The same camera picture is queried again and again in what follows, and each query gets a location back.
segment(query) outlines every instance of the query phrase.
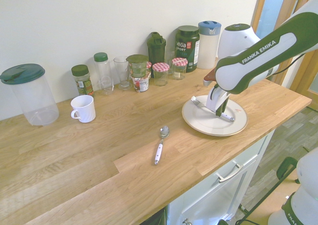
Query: white container with blue lid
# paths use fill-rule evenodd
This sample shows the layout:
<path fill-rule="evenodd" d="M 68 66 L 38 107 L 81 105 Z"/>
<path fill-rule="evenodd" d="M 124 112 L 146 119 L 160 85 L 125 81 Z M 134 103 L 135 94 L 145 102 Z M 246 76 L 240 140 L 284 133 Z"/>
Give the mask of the white container with blue lid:
<path fill-rule="evenodd" d="M 213 69 L 218 49 L 221 24 L 216 21 L 202 21 L 199 23 L 200 48 L 198 56 L 199 69 Z"/>

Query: white wall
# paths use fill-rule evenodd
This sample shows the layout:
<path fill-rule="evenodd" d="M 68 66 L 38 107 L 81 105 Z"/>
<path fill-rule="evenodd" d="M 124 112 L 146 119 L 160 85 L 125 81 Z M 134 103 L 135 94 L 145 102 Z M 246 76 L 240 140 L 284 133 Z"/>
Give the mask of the white wall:
<path fill-rule="evenodd" d="M 0 0 L 0 73 L 40 64 L 55 101 L 78 95 L 71 67 L 86 64 L 97 80 L 92 56 L 148 55 L 153 31 L 174 47 L 176 28 L 204 20 L 250 24 L 256 0 Z M 0 83 L 0 120 L 22 111 L 8 85 Z"/>

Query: spoon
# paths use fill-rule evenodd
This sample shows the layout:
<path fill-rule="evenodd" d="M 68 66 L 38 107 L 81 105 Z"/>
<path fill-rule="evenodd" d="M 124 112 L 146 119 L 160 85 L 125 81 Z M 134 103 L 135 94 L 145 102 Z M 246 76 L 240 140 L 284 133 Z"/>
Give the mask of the spoon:
<path fill-rule="evenodd" d="M 158 149 L 157 149 L 157 153 L 156 153 L 156 157 L 155 157 L 155 165 L 157 165 L 159 160 L 160 160 L 162 147 L 163 147 L 163 140 L 164 140 L 164 138 L 167 138 L 169 136 L 169 132 L 170 132 L 169 127 L 167 127 L 167 126 L 164 126 L 160 129 L 160 136 L 161 136 L 162 140 L 160 141 L 160 144 L 159 144 Z"/>

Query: franka emika robot arm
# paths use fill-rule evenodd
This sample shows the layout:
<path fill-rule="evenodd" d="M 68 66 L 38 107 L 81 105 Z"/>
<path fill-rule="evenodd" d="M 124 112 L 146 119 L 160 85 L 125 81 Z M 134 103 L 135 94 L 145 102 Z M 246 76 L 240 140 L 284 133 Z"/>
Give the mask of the franka emika robot arm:
<path fill-rule="evenodd" d="M 228 26 L 220 37 L 217 66 L 203 80 L 205 86 L 217 82 L 208 95 L 207 108 L 220 116 L 231 93 L 243 92 L 273 75 L 281 62 L 316 49 L 318 0 L 308 1 L 261 40 L 249 25 Z"/>

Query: jar with checkered lid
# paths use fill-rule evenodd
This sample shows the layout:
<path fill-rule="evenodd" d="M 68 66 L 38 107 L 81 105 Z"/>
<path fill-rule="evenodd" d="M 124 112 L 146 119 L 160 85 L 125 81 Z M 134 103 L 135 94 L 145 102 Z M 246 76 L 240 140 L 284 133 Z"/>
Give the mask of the jar with checkered lid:
<path fill-rule="evenodd" d="M 165 86 L 168 83 L 169 65 L 166 63 L 156 63 L 153 65 L 155 85 Z"/>
<path fill-rule="evenodd" d="M 175 58 L 172 60 L 172 78 L 176 80 L 184 79 L 188 61 L 185 58 Z"/>
<path fill-rule="evenodd" d="M 147 62 L 147 72 L 151 73 L 151 66 L 152 66 L 152 63 L 150 61 Z"/>

